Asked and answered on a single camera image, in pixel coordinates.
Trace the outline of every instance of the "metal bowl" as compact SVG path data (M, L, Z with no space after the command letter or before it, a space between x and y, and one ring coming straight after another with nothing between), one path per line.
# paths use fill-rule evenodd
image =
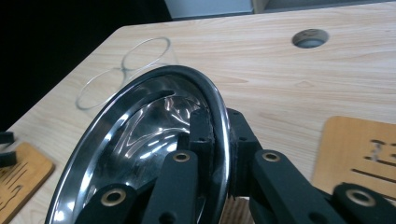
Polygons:
M190 132L190 114L205 108L215 135L210 197L199 223L219 223L230 171L230 128L218 89L202 73L170 65L138 77L101 110L79 140L53 195L46 223L73 223L91 196L111 183L134 189L159 174L177 136Z

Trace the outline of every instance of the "wooden table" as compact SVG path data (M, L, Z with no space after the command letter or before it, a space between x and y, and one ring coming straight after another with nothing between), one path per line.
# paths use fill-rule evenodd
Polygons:
M9 129L14 145L29 142L56 165L12 223L44 222L67 159L92 121L75 107L80 88L160 35L171 39L180 64L206 74L225 104L245 115L263 147L286 154L310 179L328 118L396 123L395 11L389 2L120 28ZM311 28L326 31L328 42L314 49L291 44Z

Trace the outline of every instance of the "slot in wooden board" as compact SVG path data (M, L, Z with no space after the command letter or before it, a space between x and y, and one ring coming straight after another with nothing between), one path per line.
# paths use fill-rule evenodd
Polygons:
M28 143L16 148L17 164L0 169L0 223L8 223L53 171L53 163Z
M346 117L324 127L312 184L330 194L341 183L362 185L396 202L396 124Z

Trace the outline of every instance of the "wooden board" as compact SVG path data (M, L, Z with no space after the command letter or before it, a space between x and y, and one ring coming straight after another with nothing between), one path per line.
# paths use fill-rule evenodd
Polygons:
M312 184L332 193L343 182L396 201L396 124L346 117L327 121Z
M53 171L53 163L28 143L16 148L17 164L0 169L0 223L8 223Z

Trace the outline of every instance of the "glass cup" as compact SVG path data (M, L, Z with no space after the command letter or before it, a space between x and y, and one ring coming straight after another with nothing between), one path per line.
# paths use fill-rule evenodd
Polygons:
M178 64L170 39L155 37L130 49L122 58L120 68L111 68L91 78L79 92L76 107L92 110L102 107L120 89L136 77L148 71L171 64Z

